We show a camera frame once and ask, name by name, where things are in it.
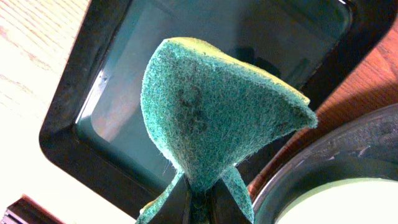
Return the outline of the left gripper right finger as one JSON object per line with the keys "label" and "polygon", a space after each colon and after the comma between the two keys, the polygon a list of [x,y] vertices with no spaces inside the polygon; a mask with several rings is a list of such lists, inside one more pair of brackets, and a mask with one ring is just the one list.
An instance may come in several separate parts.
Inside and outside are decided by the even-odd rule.
{"label": "left gripper right finger", "polygon": [[212,187],[210,201],[211,224],[251,224],[222,179]]}

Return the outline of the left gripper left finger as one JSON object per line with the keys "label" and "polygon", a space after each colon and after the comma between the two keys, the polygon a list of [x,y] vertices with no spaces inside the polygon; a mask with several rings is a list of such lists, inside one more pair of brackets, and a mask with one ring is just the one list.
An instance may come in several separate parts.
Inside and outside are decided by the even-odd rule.
{"label": "left gripper left finger", "polygon": [[149,224],[190,224],[191,204],[192,191],[184,174]]}

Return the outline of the green scouring sponge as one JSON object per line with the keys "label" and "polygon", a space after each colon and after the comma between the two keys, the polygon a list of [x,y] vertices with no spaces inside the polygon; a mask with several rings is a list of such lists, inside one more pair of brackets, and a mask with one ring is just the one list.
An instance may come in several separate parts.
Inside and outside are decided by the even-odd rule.
{"label": "green scouring sponge", "polygon": [[194,194],[195,223],[210,221],[209,191],[219,180],[253,222],[251,198],[236,166],[272,141],[316,127],[309,102],[279,78],[208,42],[163,40],[143,76],[141,110],[150,139],[177,173],[138,222],[150,222],[182,179]]}

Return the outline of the pale green plate front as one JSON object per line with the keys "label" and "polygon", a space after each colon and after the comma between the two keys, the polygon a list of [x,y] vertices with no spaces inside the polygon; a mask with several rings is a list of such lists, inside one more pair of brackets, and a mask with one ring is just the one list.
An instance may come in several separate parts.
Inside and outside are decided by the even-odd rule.
{"label": "pale green plate front", "polygon": [[275,222],[397,224],[397,181],[357,178],[321,185],[290,203]]}

